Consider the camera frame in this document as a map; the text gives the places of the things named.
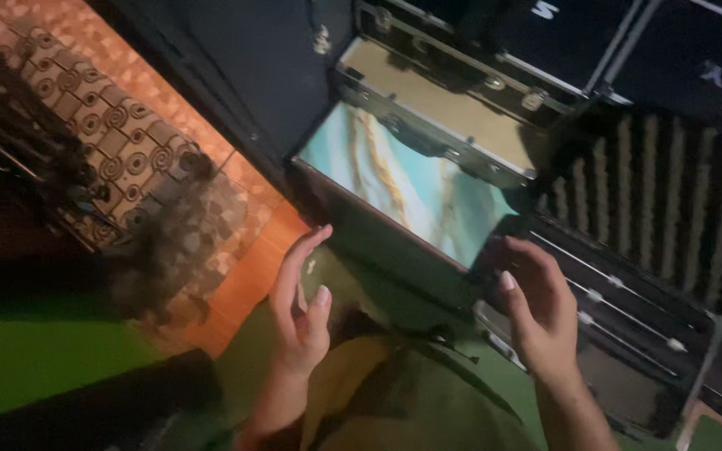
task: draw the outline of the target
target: hand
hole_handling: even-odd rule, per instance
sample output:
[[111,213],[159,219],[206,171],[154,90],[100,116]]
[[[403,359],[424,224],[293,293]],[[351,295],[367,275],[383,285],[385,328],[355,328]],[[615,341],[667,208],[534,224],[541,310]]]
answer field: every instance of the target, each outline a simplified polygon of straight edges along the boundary
[[[320,286],[314,299],[305,309],[294,307],[300,282],[300,271],[306,258],[314,248],[333,233],[333,227],[326,225],[306,233],[289,249],[277,279],[269,293],[269,304],[277,327],[277,350],[275,365],[292,375],[307,377],[322,361],[330,346],[327,333],[327,317],[330,313],[330,291]],[[300,312],[297,317],[293,309]]]
[[534,243],[517,238],[504,238],[502,250],[508,271],[501,276],[500,290],[520,360],[546,385],[580,379],[576,300],[556,260]]

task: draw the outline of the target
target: open case lid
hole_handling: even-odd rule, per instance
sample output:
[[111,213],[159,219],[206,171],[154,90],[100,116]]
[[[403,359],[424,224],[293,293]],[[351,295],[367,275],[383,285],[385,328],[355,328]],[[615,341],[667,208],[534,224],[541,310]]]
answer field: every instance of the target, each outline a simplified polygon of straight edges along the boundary
[[[288,191],[287,157],[333,104],[329,73],[352,38],[351,0],[89,4],[276,189]],[[322,25],[325,53],[315,48]]]

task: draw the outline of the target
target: person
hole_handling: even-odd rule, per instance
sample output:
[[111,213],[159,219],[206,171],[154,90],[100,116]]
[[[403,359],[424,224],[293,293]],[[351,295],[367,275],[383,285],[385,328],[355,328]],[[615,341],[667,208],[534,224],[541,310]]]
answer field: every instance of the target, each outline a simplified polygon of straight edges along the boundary
[[[330,225],[307,233],[281,264],[269,293],[277,349],[237,447],[536,448],[505,401],[442,364],[437,353],[425,351],[429,347],[363,337],[328,353],[330,291],[320,286],[304,314],[294,315],[292,307],[301,267],[331,233]],[[528,241],[503,238],[501,248],[509,271],[498,289],[513,344],[534,378],[549,449],[619,449],[577,367],[576,300],[558,264]]]

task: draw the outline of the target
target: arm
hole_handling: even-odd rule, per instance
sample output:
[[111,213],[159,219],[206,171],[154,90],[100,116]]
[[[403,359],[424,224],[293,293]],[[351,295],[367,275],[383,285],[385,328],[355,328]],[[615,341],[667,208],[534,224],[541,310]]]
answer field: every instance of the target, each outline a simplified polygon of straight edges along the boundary
[[275,317],[277,348],[269,374],[238,443],[242,451],[298,449],[308,398],[308,378],[330,346],[327,318],[330,292],[320,286],[306,312],[292,314],[300,269],[310,253],[333,229],[320,227],[299,239],[286,254],[269,293]]
[[517,352],[534,376],[550,450],[618,451],[606,416],[578,371],[577,305],[556,260],[516,238],[506,238],[503,249],[511,264],[500,289]]

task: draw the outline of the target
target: fingernail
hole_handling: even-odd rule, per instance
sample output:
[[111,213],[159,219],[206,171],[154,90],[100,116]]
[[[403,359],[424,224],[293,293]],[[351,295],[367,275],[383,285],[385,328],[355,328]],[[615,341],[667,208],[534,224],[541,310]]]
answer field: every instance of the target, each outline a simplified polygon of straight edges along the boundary
[[327,299],[330,297],[330,290],[327,289],[327,286],[320,285],[319,289],[316,292],[316,303],[320,306],[324,306],[327,303]]
[[501,274],[501,288],[503,291],[512,291],[515,287],[516,280],[514,280],[514,276],[508,271],[503,271],[503,274]]

